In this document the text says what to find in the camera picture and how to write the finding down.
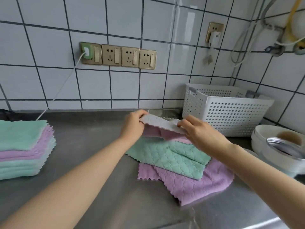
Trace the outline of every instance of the kitchen counter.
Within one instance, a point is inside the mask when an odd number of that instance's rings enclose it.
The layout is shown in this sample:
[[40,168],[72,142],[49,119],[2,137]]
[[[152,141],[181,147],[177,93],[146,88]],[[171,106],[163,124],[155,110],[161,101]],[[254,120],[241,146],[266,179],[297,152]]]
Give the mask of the kitchen counter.
[[[0,181],[0,222],[51,182],[119,136],[124,112],[46,113],[57,145],[40,173]],[[35,119],[36,113],[19,119]],[[251,149],[250,138],[230,138]],[[277,216],[238,177],[229,188],[180,207],[161,181],[137,180],[139,163],[124,155],[75,228],[200,228],[241,229]],[[281,221],[263,228],[287,228]]]

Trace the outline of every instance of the perforated basket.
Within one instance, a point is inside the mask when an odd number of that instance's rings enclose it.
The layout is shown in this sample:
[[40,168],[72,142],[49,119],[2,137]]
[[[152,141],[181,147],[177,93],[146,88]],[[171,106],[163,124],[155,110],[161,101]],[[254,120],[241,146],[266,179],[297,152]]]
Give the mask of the perforated basket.
[[186,84],[182,117],[193,115],[225,136],[250,136],[273,102],[238,87]]

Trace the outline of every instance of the gold outlet panel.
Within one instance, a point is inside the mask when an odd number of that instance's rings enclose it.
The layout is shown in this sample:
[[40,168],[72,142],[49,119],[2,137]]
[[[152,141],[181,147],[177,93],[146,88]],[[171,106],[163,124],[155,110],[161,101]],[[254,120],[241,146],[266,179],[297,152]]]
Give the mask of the gold outlet panel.
[[139,48],[122,47],[122,66],[139,67],[139,53]]
[[222,32],[223,29],[224,29],[224,25],[222,23],[210,22],[208,31],[207,31],[207,35],[206,35],[206,43],[209,43],[211,32],[214,32],[214,31]]
[[102,45],[103,65],[121,66],[121,47],[114,45]]
[[82,43],[87,43],[92,46],[92,54],[93,57],[91,59],[85,59],[84,57],[81,58],[81,62],[83,64],[94,64],[94,65],[102,65],[103,64],[103,59],[102,59],[102,46],[101,44],[96,44],[96,43],[89,43],[89,42],[80,42],[80,48]]
[[155,69],[156,68],[157,51],[140,50],[140,69]]

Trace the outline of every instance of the finger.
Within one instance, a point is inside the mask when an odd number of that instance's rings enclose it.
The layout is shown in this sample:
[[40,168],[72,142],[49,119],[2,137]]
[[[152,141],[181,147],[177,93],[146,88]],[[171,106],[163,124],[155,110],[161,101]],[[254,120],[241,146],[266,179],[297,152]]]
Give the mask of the finger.
[[188,115],[186,119],[194,126],[198,126],[202,124],[202,121],[192,115]]
[[143,115],[147,115],[148,112],[145,111],[145,110],[143,110],[143,109],[140,109],[140,110],[137,110],[137,111],[133,112],[133,114],[134,114],[136,117],[140,118],[140,117],[143,116]]
[[178,126],[178,127],[181,127],[181,126],[182,126],[182,127],[185,128],[185,130],[188,131],[188,132],[194,128],[194,125],[192,125],[192,124],[191,124],[188,120],[186,120],[186,119],[183,119],[183,120],[179,121],[178,124],[177,124],[177,126]]

